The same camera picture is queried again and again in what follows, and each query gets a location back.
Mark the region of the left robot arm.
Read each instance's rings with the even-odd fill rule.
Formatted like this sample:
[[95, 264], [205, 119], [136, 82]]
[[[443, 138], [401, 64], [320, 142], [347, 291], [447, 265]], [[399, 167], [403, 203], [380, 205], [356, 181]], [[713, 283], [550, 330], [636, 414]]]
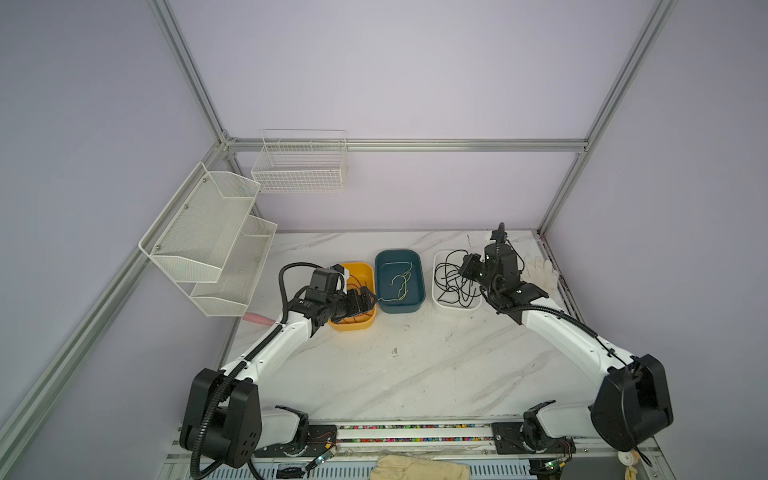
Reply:
[[262, 407], [259, 385], [321, 327], [367, 314], [378, 302], [368, 287], [348, 285], [351, 273], [342, 265], [306, 266], [311, 279], [295, 295], [278, 281], [281, 314], [268, 331], [236, 360], [193, 379], [179, 438], [191, 454], [192, 478], [205, 479], [223, 465], [249, 465], [261, 449], [306, 449], [308, 415], [284, 405]]

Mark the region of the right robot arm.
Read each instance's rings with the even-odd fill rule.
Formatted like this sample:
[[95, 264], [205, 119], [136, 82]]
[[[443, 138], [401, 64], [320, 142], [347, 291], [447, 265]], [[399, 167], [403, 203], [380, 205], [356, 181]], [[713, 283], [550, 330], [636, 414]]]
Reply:
[[523, 278], [522, 258], [499, 225], [482, 253], [465, 255], [460, 275], [477, 283], [499, 314], [543, 337], [596, 388], [594, 399], [543, 401], [523, 415], [523, 446], [541, 452], [568, 438], [600, 438], [629, 452], [671, 426], [671, 397], [663, 364], [650, 354], [619, 348], [560, 309], [540, 286]]

